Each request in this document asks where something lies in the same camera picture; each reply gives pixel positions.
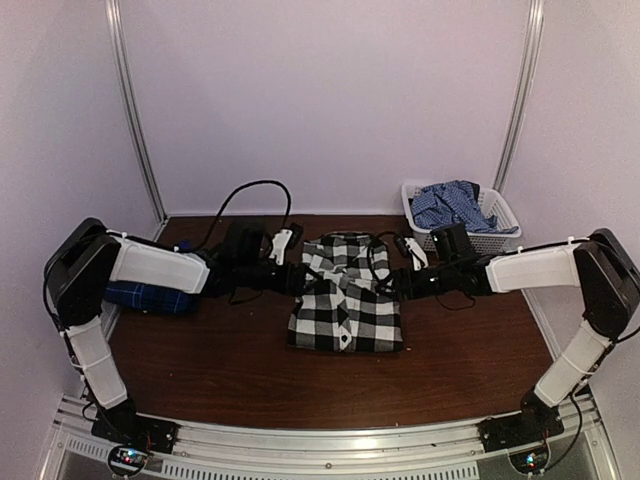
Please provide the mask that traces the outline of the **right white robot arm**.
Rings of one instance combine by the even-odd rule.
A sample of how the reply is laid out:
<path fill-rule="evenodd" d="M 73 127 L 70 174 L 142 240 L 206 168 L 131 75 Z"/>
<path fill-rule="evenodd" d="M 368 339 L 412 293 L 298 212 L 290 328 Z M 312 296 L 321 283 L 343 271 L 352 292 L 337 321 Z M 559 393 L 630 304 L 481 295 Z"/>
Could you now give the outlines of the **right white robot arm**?
<path fill-rule="evenodd" d="M 579 239 L 482 255 L 465 227 L 453 224 L 431 234 L 439 262 L 423 254 L 411 268 L 395 270 L 387 285 L 401 301 L 459 291 L 468 297 L 550 287 L 580 289 L 584 312 L 577 333 L 523 399 L 513 419 L 519 440 L 535 440 L 551 424 L 549 409 L 579 389 L 608 353 L 632 338 L 628 325 L 639 307 L 639 270 L 607 228 Z"/>

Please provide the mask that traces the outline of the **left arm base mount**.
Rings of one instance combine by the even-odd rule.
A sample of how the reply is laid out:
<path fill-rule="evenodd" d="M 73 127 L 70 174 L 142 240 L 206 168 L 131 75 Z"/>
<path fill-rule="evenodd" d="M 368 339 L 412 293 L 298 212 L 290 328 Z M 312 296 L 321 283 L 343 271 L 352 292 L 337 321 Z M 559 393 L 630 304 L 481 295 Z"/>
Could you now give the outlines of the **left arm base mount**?
<path fill-rule="evenodd" d="M 177 440 L 179 425 L 175 422 L 150 417 L 137 417 L 133 433 L 123 435 L 108 425 L 104 419 L 96 420 L 91 434 L 112 443 L 133 446 L 152 453 L 171 454 Z"/>

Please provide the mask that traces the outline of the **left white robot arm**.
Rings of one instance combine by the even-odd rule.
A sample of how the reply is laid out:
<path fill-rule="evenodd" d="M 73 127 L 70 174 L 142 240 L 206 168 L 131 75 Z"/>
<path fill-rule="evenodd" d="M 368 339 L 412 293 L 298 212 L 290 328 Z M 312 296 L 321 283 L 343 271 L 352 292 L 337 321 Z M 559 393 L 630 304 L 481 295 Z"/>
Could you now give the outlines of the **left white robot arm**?
<path fill-rule="evenodd" d="M 106 429 L 123 444 L 137 442 L 144 424 L 122 404 L 129 399 L 102 329 L 105 293 L 112 282 L 133 282 L 217 298 L 239 288 L 301 294 L 306 271 L 286 255 L 303 229 L 292 223 L 274 235 L 258 225 L 231 225 L 210 250 L 162 247 L 85 219 L 47 261 L 43 302 L 64 339 L 74 367 L 94 401 L 108 410 Z"/>

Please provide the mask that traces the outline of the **black white checked shirt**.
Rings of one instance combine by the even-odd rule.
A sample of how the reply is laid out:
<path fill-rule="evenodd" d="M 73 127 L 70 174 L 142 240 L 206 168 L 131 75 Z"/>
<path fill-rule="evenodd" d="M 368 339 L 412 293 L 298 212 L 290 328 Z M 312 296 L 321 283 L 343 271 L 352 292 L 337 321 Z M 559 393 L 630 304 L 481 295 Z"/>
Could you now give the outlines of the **black white checked shirt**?
<path fill-rule="evenodd" d="M 288 345 L 333 353 L 404 348 L 384 243 L 364 232 L 330 233 L 303 244 L 301 263 L 307 282 L 288 322 Z"/>

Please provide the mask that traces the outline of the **blue plaid shirt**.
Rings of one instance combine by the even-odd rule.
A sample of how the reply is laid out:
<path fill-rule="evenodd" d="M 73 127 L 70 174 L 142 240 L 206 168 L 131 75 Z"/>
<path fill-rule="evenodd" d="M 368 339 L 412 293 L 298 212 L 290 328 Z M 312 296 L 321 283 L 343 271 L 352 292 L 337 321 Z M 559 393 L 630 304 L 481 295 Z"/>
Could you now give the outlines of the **blue plaid shirt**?
<path fill-rule="evenodd" d="M 154 314 L 187 315 L 198 306 L 210 269 L 194 254 L 119 242 L 104 300 Z"/>

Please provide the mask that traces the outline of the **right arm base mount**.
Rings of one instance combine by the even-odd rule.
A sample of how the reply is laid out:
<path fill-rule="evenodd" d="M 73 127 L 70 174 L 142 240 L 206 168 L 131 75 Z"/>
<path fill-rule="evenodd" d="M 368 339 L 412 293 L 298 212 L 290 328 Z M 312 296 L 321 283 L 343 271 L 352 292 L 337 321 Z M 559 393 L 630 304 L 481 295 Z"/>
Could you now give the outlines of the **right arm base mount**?
<path fill-rule="evenodd" d="M 477 425 L 480 441 L 486 453 L 512 449 L 560 435 L 564 425 L 552 419 L 543 426 L 526 422 L 521 414 L 494 418 L 490 417 Z"/>

